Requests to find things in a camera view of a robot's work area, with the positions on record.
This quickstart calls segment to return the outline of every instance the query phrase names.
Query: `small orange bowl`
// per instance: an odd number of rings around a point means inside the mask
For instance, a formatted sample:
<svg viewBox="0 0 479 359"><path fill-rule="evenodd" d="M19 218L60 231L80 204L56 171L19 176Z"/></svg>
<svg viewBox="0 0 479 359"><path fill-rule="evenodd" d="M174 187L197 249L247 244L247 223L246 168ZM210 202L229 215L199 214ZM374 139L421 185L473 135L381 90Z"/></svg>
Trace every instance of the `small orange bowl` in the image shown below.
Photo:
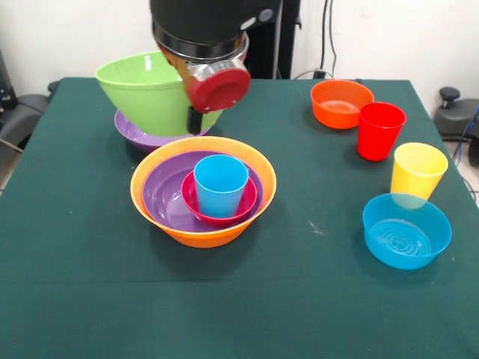
<svg viewBox="0 0 479 359"><path fill-rule="evenodd" d="M143 204L143 185L150 172L163 161L180 155L181 153L192 151L213 151L224 153L238 158L247 164L260 177L263 185L263 201L260 210L247 221L228 227L222 230L213 230L211 232L186 232L166 227L154 221L149 215ZM257 217L259 217L271 204L276 193L276 175L273 167L259 151L243 142L235 141L222 137L191 137L183 140L171 142L165 146L154 150L140 162L133 173L130 183L130 194L136 209L148 221L165 231L180 243L196 248L212 248L225 245L238 237Z"/></svg>
<svg viewBox="0 0 479 359"><path fill-rule="evenodd" d="M333 129L351 129L359 123L359 112L374 101L364 85L348 80L325 80L311 90L316 119Z"/></svg>

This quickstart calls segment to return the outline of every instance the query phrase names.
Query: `purple bowl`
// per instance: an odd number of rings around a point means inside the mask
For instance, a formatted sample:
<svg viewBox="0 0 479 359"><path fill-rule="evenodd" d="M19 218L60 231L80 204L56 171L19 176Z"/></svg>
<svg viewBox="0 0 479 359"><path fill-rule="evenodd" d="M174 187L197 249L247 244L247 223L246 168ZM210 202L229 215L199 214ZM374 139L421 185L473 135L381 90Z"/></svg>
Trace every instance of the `purple bowl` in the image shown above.
<svg viewBox="0 0 479 359"><path fill-rule="evenodd" d="M131 123L124 114L117 111L115 113L115 127L119 133L126 138L133 146L138 148L140 151L150 153L156 150L158 147L163 146L164 144L169 144L170 142L181 140L182 138L192 137L194 135L182 135L174 137L158 137L151 136L144 133L141 129ZM210 130L211 127L208 127L198 136L202 136Z"/></svg>
<svg viewBox="0 0 479 359"><path fill-rule="evenodd" d="M181 183L186 175L193 171L193 168L201 159L217 154L219 153L210 151L182 153L156 166L143 186L143 204L151 218L166 227L186 232L200 233L218 230L199 221L186 207L181 196ZM236 226L253 217L260 210L263 202L263 185L260 177L250 167L248 167L248 171L256 185L256 202L246 217L230 224L227 228Z"/></svg>

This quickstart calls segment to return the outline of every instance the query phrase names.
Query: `blue cup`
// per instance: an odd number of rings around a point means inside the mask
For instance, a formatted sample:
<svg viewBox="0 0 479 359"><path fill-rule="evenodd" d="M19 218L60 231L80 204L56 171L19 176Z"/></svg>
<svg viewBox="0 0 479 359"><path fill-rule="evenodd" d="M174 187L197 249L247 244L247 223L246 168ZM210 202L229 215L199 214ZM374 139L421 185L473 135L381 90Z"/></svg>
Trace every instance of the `blue cup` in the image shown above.
<svg viewBox="0 0 479 359"><path fill-rule="evenodd" d="M214 218L233 217L248 182L248 168L234 157L214 155L199 161L194 174L200 212Z"/></svg>
<svg viewBox="0 0 479 359"><path fill-rule="evenodd" d="M448 218L432 203L410 194L382 194L362 214L370 252L397 269L427 266L451 242Z"/></svg>

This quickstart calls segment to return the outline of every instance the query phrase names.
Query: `white wall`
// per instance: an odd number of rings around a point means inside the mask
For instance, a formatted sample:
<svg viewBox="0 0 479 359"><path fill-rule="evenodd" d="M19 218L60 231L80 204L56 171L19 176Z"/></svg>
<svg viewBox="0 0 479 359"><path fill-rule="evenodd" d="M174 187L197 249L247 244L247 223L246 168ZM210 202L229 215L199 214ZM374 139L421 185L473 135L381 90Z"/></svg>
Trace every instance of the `white wall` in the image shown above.
<svg viewBox="0 0 479 359"><path fill-rule="evenodd" d="M319 66L323 4L302 0L293 75ZM410 79L429 113L445 85L479 97L479 0L335 0L333 34L337 78Z"/></svg>
<svg viewBox="0 0 479 359"><path fill-rule="evenodd" d="M156 49L148 0L0 0L0 49L18 94Z"/></svg>
<svg viewBox="0 0 479 359"><path fill-rule="evenodd" d="M302 0L293 74L320 62L322 9ZM443 85L479 96L479 0L335 0L333 11L337 77L411 79L429 112ZM16 91L45 93L52 80L155 49L149 1L0 0L0 48Z"/></svg>

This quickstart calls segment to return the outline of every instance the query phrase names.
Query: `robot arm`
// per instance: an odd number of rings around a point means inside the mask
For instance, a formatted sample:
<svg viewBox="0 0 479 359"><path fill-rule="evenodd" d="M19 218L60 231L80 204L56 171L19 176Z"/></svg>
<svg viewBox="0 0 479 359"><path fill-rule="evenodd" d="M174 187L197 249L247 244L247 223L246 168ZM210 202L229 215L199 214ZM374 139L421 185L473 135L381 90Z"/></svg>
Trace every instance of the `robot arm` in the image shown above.
<svg viewBox="0 0 479 359"><path fill-rule="evenodd" d="M246 30L276 21L281 0L150 0L153 36L196 111L230 108L251 76Z"/></svg>

